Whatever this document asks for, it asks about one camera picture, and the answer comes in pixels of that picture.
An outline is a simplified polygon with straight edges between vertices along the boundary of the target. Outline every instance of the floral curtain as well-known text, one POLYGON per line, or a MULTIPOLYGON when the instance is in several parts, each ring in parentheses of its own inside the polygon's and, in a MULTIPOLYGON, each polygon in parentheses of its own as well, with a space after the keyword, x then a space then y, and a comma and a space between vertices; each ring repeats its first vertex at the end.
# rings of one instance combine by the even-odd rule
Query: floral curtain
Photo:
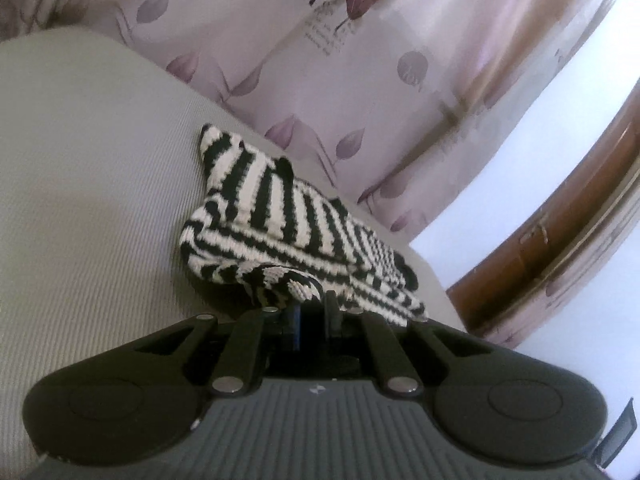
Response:
POLYGON ((411 239, 492 158, 603 1, 0 0, 0 39, 69 24, 111 36, 411 239))

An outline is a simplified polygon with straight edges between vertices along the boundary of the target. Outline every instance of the white wall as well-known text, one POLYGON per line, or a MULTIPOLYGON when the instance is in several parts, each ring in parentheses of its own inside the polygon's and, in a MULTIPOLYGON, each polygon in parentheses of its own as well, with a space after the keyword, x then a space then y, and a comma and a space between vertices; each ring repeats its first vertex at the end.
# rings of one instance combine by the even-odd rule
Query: white wall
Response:
POLYGON ((445 288, 554 192, 620 110, 639 76, 640 0, 618 0, 480 175, 412 242, 445 288))
MULTIPOLYGON (((578 296, 518 351, 595 384, 609 409, 606 431, 630 397, 635 397, 640 418, 640 226, 578 296)), ((640 474, 640 430, 607 473, 614 480, 640 474)))

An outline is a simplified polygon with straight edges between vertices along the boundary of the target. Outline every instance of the gray upholstery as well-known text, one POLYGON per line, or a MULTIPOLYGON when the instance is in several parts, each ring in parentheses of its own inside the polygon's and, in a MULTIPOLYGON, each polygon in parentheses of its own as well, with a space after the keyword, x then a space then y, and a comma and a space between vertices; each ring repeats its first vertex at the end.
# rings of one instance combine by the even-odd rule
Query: gray upholstery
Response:
MULTIPOLYGON (((175 250, 203 193, 206 121, 278 153, 111 40, 63 29, 0 45, 2 480, 35 459, 20 406, 37 379, 211 309, 175 250)), ((430 314, 460 328, 428 266, 402 252, 430 314)))

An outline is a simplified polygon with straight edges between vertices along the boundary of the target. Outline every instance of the folded cloth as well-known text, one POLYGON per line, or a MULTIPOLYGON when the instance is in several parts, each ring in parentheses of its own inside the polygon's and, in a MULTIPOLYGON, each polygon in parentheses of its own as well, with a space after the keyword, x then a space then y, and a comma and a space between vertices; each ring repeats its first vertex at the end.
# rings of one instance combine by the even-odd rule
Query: folded cloth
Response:
POLYGON ((340 199, 296 178, 285 157, 210 124, 200 155, 207 193, 180 236, 182 257, 200 279, 240 283, 256 306, 322 301, 334 290, 340 304, 401 326, 426 317, 402 256, 340 199))

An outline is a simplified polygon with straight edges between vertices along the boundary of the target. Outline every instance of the metal screw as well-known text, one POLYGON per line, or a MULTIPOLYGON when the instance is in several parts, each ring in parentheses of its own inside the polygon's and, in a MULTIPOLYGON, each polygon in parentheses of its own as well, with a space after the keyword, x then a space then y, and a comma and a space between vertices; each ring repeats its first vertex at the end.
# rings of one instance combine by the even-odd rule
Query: metal screw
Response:
POLYGON ((234 394, 242 390, 244 383, 242 379, 232 376, 218 377, 211 384, 214 390, 219 391, 221 394, 234 394))
POLYGON ((418 381, 411 377, 392 377, 386 387, 397 394, 410 394, 418 389, 418 381))

